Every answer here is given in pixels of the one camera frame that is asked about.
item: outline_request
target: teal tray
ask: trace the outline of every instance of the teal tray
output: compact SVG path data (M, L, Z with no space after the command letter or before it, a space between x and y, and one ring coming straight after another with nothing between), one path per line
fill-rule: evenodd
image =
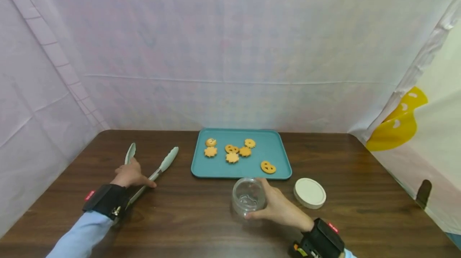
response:
M211 158L204 155L204 143L208 138L216 139L217 142L218 154ZM257 143L251 149L251 155L240 156L237 163L227 163L224 147L231 144L241 148L245 146L245 139L253 139ZM277 168L275 173L267 174L261 170L261 162L264 160ZM276 131L220 128L203 128L200 131L190 170L199 178L266 177L284 180L293 173L282 139Z

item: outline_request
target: jar lid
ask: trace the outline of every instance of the jar lid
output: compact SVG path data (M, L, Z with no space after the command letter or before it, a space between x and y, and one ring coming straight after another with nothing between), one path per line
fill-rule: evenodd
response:
M309 178L297 180L294 192L299 203L309 209L319 209L327 200L327 194L322 185Z

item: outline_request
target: shirt sleeve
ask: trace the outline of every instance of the shirt sleeve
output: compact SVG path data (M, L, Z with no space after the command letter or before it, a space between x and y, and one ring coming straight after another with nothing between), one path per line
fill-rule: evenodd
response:
M64 234L46 258L88 258L106 236L113 221L98 212L85 212Z
M345 249L345 258L357 258L357 257L355 257L351 251Z

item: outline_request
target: hand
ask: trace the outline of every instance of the hand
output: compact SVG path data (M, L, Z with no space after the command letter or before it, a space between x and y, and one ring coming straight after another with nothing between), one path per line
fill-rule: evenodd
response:
M151 188L157 187L155 182L141 173L141 165L135 158L131 158L130 164L122 165L115 170L115 179L110 184L120 185L122 187L146 185Z
M314 222L306 213L291 203L278 188L270 186L267 179L257 180L261 182L266 193L267 207L247 213L245 219L268 219L278 224L296 227L302 232L312 230Z

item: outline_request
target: black wrist band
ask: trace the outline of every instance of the black wrist band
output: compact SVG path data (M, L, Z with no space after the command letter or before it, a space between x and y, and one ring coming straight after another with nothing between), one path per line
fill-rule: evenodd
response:
M83 211L96 211L114 220L124 215L128 200L125 187L115 184L102 185L85 203Z
M312 248L312 250L317 252L322 258L337 258L344 252L345 244L339 237L337 231L333 230L320 218L314 220L314 227L312 230L310 232L304 232L303 236L301 247L304 250L309 247Z

